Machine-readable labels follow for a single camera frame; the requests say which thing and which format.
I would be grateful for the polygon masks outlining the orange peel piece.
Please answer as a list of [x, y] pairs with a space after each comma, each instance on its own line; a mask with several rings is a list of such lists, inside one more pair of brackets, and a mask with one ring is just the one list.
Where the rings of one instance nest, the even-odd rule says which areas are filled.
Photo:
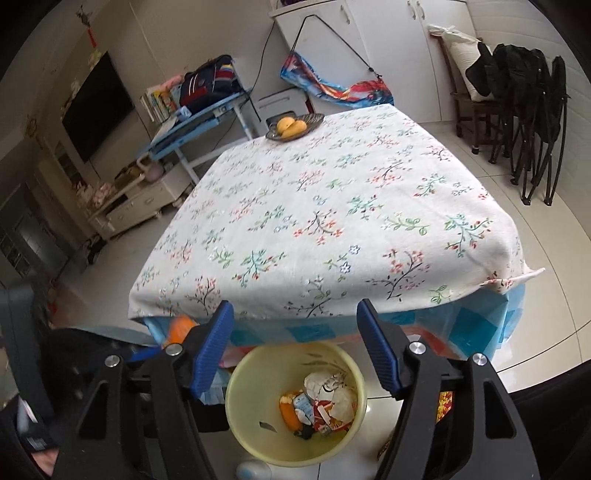
[[180, 315], [169, 322], [168, 333], [164, 340], [164, 346], [182, 344], [190, 330], [199, 323], [186, 315]]

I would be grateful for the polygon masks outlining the white paper wrapper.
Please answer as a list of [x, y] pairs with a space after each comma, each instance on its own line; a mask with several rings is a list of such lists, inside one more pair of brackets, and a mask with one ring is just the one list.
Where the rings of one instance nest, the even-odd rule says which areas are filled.
[[328, 400], [335, 404], [331, 415], [349, 425], [356, 416], [358, 396], [356, 390], [346, 384], [344, 373], [330, 371], [316, 371], [304, 378], [304, 389], [314, 401]]

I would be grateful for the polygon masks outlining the curled orange peel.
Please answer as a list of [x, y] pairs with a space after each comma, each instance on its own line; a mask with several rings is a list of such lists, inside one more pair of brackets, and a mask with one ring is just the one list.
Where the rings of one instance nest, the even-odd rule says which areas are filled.
[[280, 396], [279, 409], [280, 416], [290, 432], [300, 432], [304, 424], [298, 419], [296, 408], [294, 408], [294, 393], [287, 393]]

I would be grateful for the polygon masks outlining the blue milk carton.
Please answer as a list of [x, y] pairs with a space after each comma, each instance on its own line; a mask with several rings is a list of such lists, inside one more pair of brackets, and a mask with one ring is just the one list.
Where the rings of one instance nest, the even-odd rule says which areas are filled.
[[298, 421], [303, 425], [312, 425], [315, 423], [314, 406], [311, 399], [304, 392], [297, 393], [293, 400], [294, 413]]

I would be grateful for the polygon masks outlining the orange red snack bag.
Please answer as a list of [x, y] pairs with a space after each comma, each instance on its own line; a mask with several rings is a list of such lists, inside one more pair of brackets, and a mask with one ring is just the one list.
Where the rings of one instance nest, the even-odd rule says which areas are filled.
[[348, 425], [344, 421], [332, 417], [331, 412], [334, 406], [335, 404], [328, 400], [314, 401], [312, 403], [315, 431], [324, 436], [348, 428]]

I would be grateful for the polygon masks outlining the yellow trash bin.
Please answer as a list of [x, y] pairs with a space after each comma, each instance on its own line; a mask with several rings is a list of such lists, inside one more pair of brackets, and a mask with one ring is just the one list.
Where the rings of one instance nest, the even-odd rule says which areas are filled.
[[366, 411], [359, 366], [327, 342], [254, 348], [233, 370], [225, 395], [238, 443], [256, 459], [287, 468], [337, 455]]

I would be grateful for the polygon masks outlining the floral white tablecloth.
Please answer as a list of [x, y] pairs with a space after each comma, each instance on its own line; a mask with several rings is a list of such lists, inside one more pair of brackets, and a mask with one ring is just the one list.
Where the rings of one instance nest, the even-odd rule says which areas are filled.
[[287, 143], [224, 152], [157, 241], [132, 318], [345, 317], [506, 293], [535, 276], [518, 229], [440, 141], [390, 105], [328, 116]]

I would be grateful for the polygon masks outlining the white tv cabinet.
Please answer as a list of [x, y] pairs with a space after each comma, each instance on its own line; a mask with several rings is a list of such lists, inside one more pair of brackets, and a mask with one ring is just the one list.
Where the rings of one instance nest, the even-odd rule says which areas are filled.
[[182, 166], [177, 165], [153, 183], [140, 175], [117, 191], [88, 218], [89, 224], [109, 240], [152, 217], [160, 217], [161, 209], [176, 202], [192, 185]]

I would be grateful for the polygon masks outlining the pink kettlebell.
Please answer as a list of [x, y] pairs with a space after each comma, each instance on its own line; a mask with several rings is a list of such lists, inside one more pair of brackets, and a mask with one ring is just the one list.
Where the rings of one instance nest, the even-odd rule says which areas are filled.
[[148, 154], [139, 157], [136, 165], [148, 183], [154, 183], [164, 175], [163, 166], [158, 161], [152, 160]]

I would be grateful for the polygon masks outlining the woven wicker fruit basket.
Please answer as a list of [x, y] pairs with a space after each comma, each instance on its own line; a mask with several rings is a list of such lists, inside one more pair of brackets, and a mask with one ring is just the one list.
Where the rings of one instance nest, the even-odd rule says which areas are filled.
[[290, 142], [304, 137], [318, 129], [325, 120], [322, 113], [310, 113], [301, 116], [283, 116], [270, 126], [266, 139], [276, 142]]

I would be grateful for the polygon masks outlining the yellow mango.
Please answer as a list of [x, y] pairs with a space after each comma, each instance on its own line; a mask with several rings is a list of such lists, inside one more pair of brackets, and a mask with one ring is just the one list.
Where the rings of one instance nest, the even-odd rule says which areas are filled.
[[287, 131], [283, 132], [281, 138], [283, 139], [291, 139], [297, 138], [304, 134], [305, 131], [308, 130], [308, 124], [304, 122], [304, 120], [295, 120], [294, 124], [287, 129]]
[[293, 125], [295, 121], [296, 119], [291, 116], [284, 116], [283, 118], [280, 118], [280, 120], [276, 123], [276, 133], [278, 135], [283, 135], [283, 132], [287, 131], [287, 129], [290, 128], [290, 126]]

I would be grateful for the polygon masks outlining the dark striped backpack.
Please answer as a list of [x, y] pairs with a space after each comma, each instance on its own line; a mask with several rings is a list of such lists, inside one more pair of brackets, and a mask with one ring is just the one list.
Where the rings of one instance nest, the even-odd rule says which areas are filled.
[[242, 90], [233, 59], [224, 54], [184, 75], [179, 105], [195, 114]]

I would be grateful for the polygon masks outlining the black folding chairs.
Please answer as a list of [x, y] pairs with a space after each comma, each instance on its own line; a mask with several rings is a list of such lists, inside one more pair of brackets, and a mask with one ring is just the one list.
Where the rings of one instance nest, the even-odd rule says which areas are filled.
[[493, 50], [478, 42], [479, 57], [467, 79], [500, 107], [489, 162], [509, 160], [510, 183], [531, 204], [540, 185], [543, 203], [553, 204], [566, 143], [567, 65], [560, 56], [548, 61], [539, 49], [499, 44]]

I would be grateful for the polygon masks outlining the wooden chair with cushion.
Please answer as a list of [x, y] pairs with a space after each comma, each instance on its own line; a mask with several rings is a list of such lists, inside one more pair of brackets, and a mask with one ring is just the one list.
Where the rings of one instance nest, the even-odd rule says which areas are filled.
[[455, 27], [430, 24], [428, 32], [437, 41], [447, 69], [455, 112], [456, 135], [471, 135], [472, 153], [478, 155], [482, 146], [494, 147], [498, 142], [501, 105], [491, 94], [478, 92], [467, 76], [467, 71], [480, 58], [481, 41]]

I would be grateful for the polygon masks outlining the black wall television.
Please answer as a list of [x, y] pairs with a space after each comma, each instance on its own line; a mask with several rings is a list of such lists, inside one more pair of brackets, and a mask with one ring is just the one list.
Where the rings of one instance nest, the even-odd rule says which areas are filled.
[[106, 52], [82, 83], [61, 122], [86, 163], [133, 109], [131, 97]]

